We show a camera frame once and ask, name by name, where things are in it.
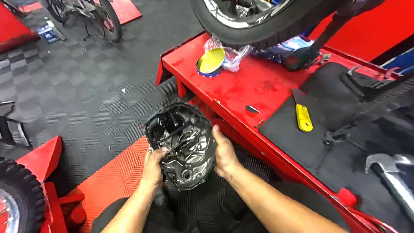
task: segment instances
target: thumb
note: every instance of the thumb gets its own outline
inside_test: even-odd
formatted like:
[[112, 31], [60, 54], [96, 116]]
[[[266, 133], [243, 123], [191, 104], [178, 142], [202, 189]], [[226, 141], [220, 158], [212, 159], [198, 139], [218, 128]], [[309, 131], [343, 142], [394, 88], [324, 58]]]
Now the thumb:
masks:
[[218, 125], [213, 126], [213, 137], [218, 145], [223, 144], [225, 141], [227, 141], [227, 138], [220, 132]]
[[160, 149], [156, 149], [152, 152], [155, 162], [159, 163], [162, 158], [167, 154], [167, 147], [163, 146]]

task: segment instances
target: chrome wheel rim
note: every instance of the chrome wheel rim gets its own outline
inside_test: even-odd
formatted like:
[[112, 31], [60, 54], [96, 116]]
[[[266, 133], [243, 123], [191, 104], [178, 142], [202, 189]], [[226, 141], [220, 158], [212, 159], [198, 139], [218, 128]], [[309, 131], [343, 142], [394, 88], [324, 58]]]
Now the chrome wheel rim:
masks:
[[3, 189], [0, 189], [0, 199], [0, 217], [7, 215], [7, 220], [0, 226], [7, 225], [5, 233], [17, 233], [20, 220], [19, 206], [15, 199]]
[[271, 19], [273, 16], [279, 14], [284, 8], [295, 0], [282, 0], [277, 5], [270, 7], [269, 9], [251, 16], [238, 17], [226, 14], [224, 9], [220, 9], [219, 5], [215, 0], [202, 0], [207, 7], [207, 10], [210, 14], [222, 24], [231, 27], [231, 28], [250, 28], [258, 26], [267, 20]]
[[62, 18], [66, 17], [65, 11], [63, 11], [59, 6], [51, 2], [53, 11]]

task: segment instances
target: kickstand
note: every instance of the kickstand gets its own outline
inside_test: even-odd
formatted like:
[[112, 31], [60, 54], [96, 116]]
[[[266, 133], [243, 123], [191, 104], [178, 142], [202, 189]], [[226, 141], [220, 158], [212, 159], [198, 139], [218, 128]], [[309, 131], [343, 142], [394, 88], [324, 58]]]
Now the kickstand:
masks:
[[89, 31], [88, 31], [88, 26], [86, 25], [86, 17], [84, 16], [83, 17], [83, 22], [84, 22], [84, 24], [85, 24], [85, 30], [86, 30], [86, 36], [82, 39], [83, 41], [85, 41], [87, 38], [89, 38], [91, 35], [89, 34]]

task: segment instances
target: finger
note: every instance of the finger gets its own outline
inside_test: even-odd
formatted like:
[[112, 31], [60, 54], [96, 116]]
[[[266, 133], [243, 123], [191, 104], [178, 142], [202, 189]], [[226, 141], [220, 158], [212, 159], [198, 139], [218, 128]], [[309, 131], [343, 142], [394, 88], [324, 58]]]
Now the finger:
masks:
[[151, 153], [149, 152], [149, 148], [148, 148], [147, 152], [145, 153], [144, 166], [147, 164], [150, 155]]
[[218, 145], [227, 142], [227, 138], [220, 132], [220, 128], [218, 125], [213, 126], [213, 137]]
[[167, 147], [163, 146], [160, 149], [156, 149], [152, 152], [152, 158], [155, 160], [155, 162], [159, 163], [162, 158], [167, 154]]

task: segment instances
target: metal engine casing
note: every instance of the metal engine casing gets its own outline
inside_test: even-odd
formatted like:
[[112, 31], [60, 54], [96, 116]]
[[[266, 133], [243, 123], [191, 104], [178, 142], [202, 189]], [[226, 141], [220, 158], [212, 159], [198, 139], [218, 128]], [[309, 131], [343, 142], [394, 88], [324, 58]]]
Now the metal engine casing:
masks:
[[217, 143], [212, 126], [197, 107], [184, 102], [163, 107], [144, 124], [150, 147], [167, 147], [160, 165], [178, 191], [204, 183], [214, 167]]

